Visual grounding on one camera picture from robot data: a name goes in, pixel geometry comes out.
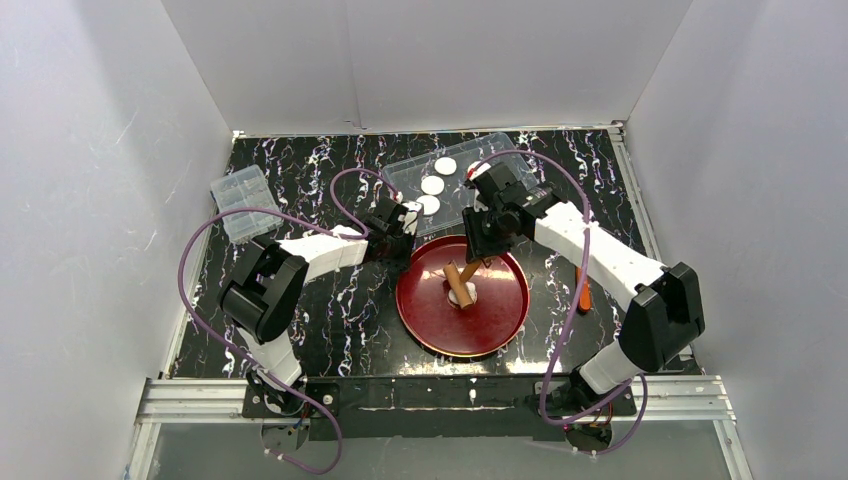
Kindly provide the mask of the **wooden dough roller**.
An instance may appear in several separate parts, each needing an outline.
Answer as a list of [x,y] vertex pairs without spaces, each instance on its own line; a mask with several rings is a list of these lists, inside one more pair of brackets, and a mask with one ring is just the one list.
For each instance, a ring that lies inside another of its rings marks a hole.
[[459,291],[460,289],[462,289],[466,282],[470,282],[471,278],[482,264],[483,262],[481,260],[475,260],[465,265],[463,269],[460,270],[455,262],[449,262],[443,268],[443,274],[445,276],[445,280],[447,281],[448,290],[454,289],[456,291]]

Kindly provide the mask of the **white dough ball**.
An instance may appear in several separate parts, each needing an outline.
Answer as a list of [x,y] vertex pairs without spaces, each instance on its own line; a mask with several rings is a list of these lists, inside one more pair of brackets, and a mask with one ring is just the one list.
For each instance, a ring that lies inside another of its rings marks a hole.
[[466,282],[464,284],[464,287],[459,291],[449,289],[448,300],[453,306],[457,308],[470,308],[478,300],[476,285],[473,282]]

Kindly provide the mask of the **round red tray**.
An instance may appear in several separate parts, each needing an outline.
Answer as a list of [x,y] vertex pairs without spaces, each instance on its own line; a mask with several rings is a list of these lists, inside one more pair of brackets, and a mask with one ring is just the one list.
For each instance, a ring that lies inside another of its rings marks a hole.
[[396,305],[408,332],[443,355],[476,358],[509,343],[530,305],[525,275],[509,254],[466,259],[467,239],[431,240],[411,257],[396,287]]

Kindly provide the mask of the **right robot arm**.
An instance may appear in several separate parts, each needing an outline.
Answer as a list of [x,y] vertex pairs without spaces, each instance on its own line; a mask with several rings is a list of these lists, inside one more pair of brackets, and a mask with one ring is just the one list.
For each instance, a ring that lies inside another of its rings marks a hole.
[[507,252],[524,236],[588,273],[624,308],[618,338],[570,375],[569,394],[589,404],[639,373],[657,372],[705,331],[696,272],[668,267],[626,246],[547,183],[526,188],[503,165],[477,167],[463,211],[468,262]]

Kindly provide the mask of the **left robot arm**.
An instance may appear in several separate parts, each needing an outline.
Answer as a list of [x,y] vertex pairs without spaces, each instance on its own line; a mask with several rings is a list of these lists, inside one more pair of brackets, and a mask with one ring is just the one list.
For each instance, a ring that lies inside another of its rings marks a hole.
[[382,262],[406,270],[411,262],[421,203],[381,198],[363,218],[297,239],[268,235],[248,243],[226,277],[219,308],[235,323],[258,364],[259,377],[283,392],[302,376],[288,329],[303,287],[338,270]]

